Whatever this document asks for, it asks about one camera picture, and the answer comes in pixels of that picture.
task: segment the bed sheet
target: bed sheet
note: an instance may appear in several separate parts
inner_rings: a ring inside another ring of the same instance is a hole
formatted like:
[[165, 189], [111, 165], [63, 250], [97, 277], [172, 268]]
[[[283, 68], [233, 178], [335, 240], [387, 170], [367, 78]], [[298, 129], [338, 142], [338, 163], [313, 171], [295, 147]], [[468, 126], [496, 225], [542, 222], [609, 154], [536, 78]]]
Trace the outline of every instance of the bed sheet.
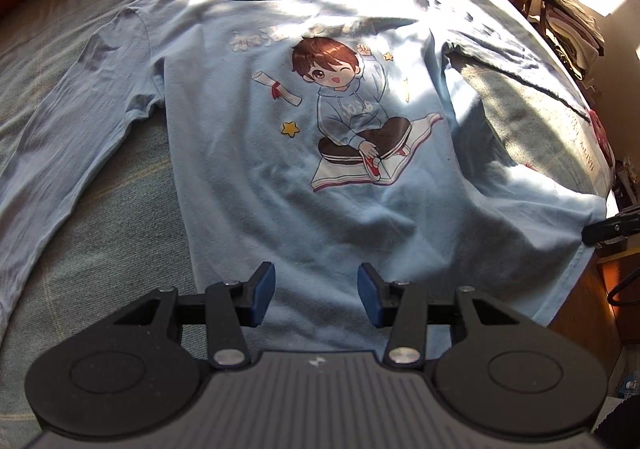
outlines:
[[[0, 170], [39, 101], [89, 35], [133, 0], [30, 0], [0, 22]], [[507, 0], [448, 0], [474, 7], [541, 59], [562, 66]], [[511, 156], [573, 190], [606, 197], [609, 171], [590, 124], [548, 94], [460, 56], [454, 65], [481, 94]], [[564, 81], [580, 100], [577, 88]], [[238, 274], [245, 279], [249, 274]], [[33, 270], [0, 346], [0, 447], [25, 445], [39, 427], [22, 383], [45, 350], [155, 286], [194, 292], [164, 113], [134, 125], [83, 194]], [[183, 345], [203, 356], [202, 328]]]

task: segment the cartoon hand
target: cartoon hand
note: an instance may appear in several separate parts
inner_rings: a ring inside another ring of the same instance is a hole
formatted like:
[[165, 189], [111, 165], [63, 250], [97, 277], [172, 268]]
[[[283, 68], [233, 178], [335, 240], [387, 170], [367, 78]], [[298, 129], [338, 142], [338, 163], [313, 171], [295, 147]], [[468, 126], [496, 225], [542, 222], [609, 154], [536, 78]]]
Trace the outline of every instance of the cartoon hand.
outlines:
[[376, 158], [378, 156], [376, 145], [372, 142], [367, 142], [367, 140], [363, 140], [358, 146], [358, 149], [361, 150], [367, 158]]
[[358, 45], [356, 50], [360, 55], [371, 55], [371, 49], [365, 44]]

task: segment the cartoon boy print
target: cartoon boy print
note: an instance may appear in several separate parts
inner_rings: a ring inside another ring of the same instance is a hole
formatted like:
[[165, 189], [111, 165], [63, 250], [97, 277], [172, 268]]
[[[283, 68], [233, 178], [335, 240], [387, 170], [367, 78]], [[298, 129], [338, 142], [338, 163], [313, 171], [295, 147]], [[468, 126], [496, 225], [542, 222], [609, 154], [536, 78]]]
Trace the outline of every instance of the cartoon boy print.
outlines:
[[386, 74], [369, 47], [357, 53], [331, 38], [303, 38], [292, 52], [293, 71], [319, 85], [318, 142], [322, 157], [332, 164], [364, 164], [375, 182], [380, 161], [407, 156], [412, 125], [404, 117], [391, 117], [380, 105]]

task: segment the brown hair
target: brown hair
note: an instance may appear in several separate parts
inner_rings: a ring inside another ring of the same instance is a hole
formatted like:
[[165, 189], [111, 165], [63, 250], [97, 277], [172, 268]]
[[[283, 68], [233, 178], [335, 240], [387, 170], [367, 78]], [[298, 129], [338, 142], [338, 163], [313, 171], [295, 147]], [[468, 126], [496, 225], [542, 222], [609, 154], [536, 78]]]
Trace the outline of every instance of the brown hair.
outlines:
[[302, 38], [291, 54], [294, 72], [300, 76], [309, 74], [312, 66], [317, 64], [326, 70], [335, 70], [332, 65], [339, 65], [339, 61], [348, 63], [353, 70], [358, 65], [356, 53], [339, 41], [331, 38]]

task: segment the cartoon boy's head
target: cartoon boy's head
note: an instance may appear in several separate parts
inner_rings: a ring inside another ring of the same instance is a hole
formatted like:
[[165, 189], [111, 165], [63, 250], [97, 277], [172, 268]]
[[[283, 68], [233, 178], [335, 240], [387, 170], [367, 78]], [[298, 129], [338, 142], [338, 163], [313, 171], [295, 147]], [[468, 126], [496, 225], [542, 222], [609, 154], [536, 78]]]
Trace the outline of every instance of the cartoon boy's head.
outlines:
[[291, 55], [293, 71], [309, 83], [344, 88], [360, 73], [358, 56], [331, 38], [303, 38]]

